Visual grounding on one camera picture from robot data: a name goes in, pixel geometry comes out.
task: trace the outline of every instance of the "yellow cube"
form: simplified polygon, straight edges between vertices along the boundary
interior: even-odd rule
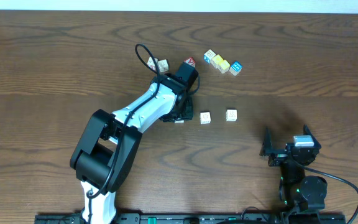
[[[219,69],[219,71],[221,71],[221,73],[225,73],[225,72],[229,71],[229,69],[230,69],[229,62],[227,62],[227,60],[224,60],[223,62],[221,62],[219,64],[218,69]]]
[[[217,55],[212,58],[211,64],[214,68],[218,68],[219,64],[223,61],[223,58],[220,55]]]

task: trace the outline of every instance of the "wood grain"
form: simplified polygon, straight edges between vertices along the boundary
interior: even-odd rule
[[[323,145],[311,166],[358,186],[358,15],[0,11],[0,223],[83,208],[68,161],[94,111],[147,89],[138,42],[171,72],[193,56],[201,88],[193,121],[144,134],[118,208],[281,207],[280,171],[258,156],[266,126],[282,146],[309,125]],[[221,75],[203,62],[208,49],[243,70]],[[227,108],[237,122],[225,122]],[[327,181],[326,211],[350,218],[356,193]]]

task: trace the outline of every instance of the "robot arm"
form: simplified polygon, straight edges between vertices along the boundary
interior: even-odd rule
[[[269,130],[266,130],[260,156],[268,156],[269,166],[281,169],[280,200],[285,202],[289,211],[281,212],[282,223],[320,223],[320,210],[325,208],[327,182],[318,176],[306,176],[303,166],[310,165],[319,154],[320,143],[309,128],[303,126],[303,135],[294,136],[294,142],[286,143],[285,149],[274,149]]]
[[[115,151],[112,152],[98,141],[109,140],[118,143],[122,138],[114,173],[104,192],[92,199],[90,206],[85,197],[85,209],[82,219],[89,222],[91,210],[92,223],[110,223],[116,214],[114,207],[115,191],[125,181],[135,159],[142,134],[156,120],[178,121],[191,119],[188,108],[191,107],[188,91],[198,77],[198,72],[190,65],[182,63],[176,74],[161,75],[162,81],[157,95],[141,106],[127,122],[122,125],[133,108],[149,98],[157,89],[157,79],[152,80],[150,88],[140,98],[127,107],[111,114],[97,110],[86,125],[84,133],[71,157],[70,166],[76,170],[76,177],[81,181],[84,193],[89,190],[97,192],[106,181],[111,169]]]

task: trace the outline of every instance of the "wooden block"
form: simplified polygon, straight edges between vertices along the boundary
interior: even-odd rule
[[[154,62],[153,62],[153,59],[152,57],[149,57],[149,60],[147,61],[147,65],[155,71],[155,65],[154,65]]]
[[[219,64],[223,61],[223,58],[220,55],[217,55],[215,57],[212,58],[211,60],[211,65],[214,68],[218,68]]]
[[[219,69],[219,71],[221,71],[221,73],[225,73],[225,72],[229,71],[229,69],[230,69],[230,64],[229,64],[229,62],[227,62],[227,60],[223,60],[223,61],[219,64],[218,69]]]
[[[215,55],[216,53],[210,49],[204,54],[204,60],[206,61],[206,63],[211,63],[211,60],[213,57],[215,57]]]
[[[196,61],[194,61],[194,59],[193,59],[192,57],[186,59],[185,62],[186,62],[188,65],[191,65],[191,66],[193,66],[193,67],[196,67]]]
[[[226,121],[236,121],[236,120],[237,120],[237,110],[227,110]]]
[[[242,69],[242,65],[239,62],[234,62],[231,66],[230,66],[230,72],[236,76],[239,72],[241,72]]]
[[[160,68],[160,72],[166,72],[169,69],[167,59],[158,61],[158,67]]]
[[[201,124],[209,124],[211,122],[211,114],[209,112],[200,113]]]

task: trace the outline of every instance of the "white cube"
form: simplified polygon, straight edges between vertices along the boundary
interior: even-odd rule
[[[211,60],[213,57],[215,57],[215,55],[216,53],[210,49],[204,54],[204,60],[206,61],[206,63],[211,63]]]
[[[160,72],[166,72],[169,69],[167,59],[158,61],[158,67],[160,68]]]
[[[153,62],[153,59],[152,57],[149,57],[149,60],[147,61],[147,65],[155,71],[155,65],[154,65],[154,62]]]
[[[201,124],[209,124],[211,122],[211,114],[209,112],[200,113]]]
[[[227,110],[226,121],[236,121],[236,120],[237,120],[237,110]]]

